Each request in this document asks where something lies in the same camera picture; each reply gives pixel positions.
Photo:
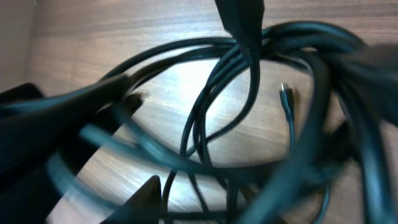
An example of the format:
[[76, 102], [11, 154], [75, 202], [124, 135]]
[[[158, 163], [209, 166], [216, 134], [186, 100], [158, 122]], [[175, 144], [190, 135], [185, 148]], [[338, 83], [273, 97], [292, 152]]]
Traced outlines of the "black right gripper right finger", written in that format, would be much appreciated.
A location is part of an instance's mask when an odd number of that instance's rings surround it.
[[160, 177], [153, 175], [101, 224], [158, 224], [160, 218], [157, 216], [157, 212], [160, 211], [161, 202]]

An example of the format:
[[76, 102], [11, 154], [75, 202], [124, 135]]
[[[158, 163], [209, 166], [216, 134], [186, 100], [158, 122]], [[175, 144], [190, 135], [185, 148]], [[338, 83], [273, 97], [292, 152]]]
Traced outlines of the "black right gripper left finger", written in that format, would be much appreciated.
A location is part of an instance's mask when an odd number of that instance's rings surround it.
[[77, 174], [96, 148], [81, 143], [77, 133], [94, 122], [113, 133], [119, 124], [110, 118], [110, 103], [122, 100], [129, 114], [142, 105], [140, 94], [124, 96], [127, 76], [59, 96], [46, 97], [33, 83], [1, 92], [1, 192], [5, 192], [37, 168], [57, 146], [67, 149], [66, 163]]

